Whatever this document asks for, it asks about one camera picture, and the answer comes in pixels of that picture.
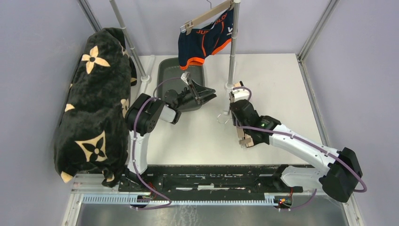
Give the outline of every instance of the metal ring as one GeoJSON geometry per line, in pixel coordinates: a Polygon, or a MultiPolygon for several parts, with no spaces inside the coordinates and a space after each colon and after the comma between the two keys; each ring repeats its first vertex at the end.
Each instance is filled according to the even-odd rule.
{"type": "Polygon", "coordinates": [[[217,116],[217,118],[216,118],[217,122],[220,123],[220,124],[226,124],[226,123],[230,120],[230,118],[228,118],[227,121],[225,121],[224,123],[222,123],[222,122],[219,121],[219,117],[220,117],[221,115],[222,115],[222,114],[219,114],[219,115],[217,116]]]}

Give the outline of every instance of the gray plastic tray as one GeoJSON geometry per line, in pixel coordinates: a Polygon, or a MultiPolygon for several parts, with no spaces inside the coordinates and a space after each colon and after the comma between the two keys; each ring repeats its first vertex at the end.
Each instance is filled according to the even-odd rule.
{"type": "MultiPolygon", "coordinates": [[[[187,68],[188,72],[191,73],[191,78],[198,83],[201,86],[205,86],[205,76],[204,76],[204,69],[202,66],[195,66],[191,65],[187,68]]],[[[170,58],[163,60],[160,63],[160,67],[158,70],[158,81],[157,85],[159,85],[161,82],[171,79],[171,78],[180,78],[182,74],[184,73],[183,70],[180,69],[179,66],[179,61],[176,58],[170,58]]],[[[160,88],[158,89],[158,97],[161,98],[161,100],[165,100],[165,93],[170,90],[174,89],[176,90],[177,93],[180,93],[183,91],[183,89],[187,87],[185,83],[182,80],[170,80],[165,83],[163,83],[160,88]]],[[[178,108],[181,112],[189,112],[189,111],[195,111],[200,109],[201,106],[197,106],[195,102],[192,104],[186,104],[184,106],[181,106],[178,108]]]]}

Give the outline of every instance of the hanger hook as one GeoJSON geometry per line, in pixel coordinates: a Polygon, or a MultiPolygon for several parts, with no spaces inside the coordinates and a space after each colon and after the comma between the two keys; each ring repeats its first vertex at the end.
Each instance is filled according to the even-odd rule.
{"type": "Polygon", "coordinates": [[[207,2],[209,2],[209,4],[211,5],[211,9],[212,9],[212,3],[209,0],[206,0],[207,2]]]}

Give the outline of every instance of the black base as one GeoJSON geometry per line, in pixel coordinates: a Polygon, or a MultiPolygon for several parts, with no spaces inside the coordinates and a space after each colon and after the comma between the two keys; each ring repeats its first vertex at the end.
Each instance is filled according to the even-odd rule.
{"type": "MultiPolygon", "coordinates": [[[[264,200],[264,193],[289,193],[291,188],[283,183],[276,186],[273,173],[279,165],[267,166],[158,166],[150,165],[142,178],[152,183],[157,191],[174,201],[264,200]],[[198,186],[229,188],[226,190],[198,190],[198,186]],[[176,188],[192,188],[189,191],[176,188]]],[[[135,174],[122,176],[120,192],[149,192],[135,174]]],[[[294,187],[294,193],[303,192],[294,187]]]]}

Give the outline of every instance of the gray floor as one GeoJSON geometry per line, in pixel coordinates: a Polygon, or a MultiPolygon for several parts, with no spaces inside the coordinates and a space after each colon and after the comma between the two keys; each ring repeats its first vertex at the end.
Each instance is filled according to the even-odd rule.
{"type": "MultiPolygon", "coordinates": [[[[294,197],[296,203],[309,197],[294,197]]],[[[342,204],[316,196],[291,212],[267,206],[174,206],[136,211],[125,205],[83,204],[79,226],[348,226],[342,204]]]]}

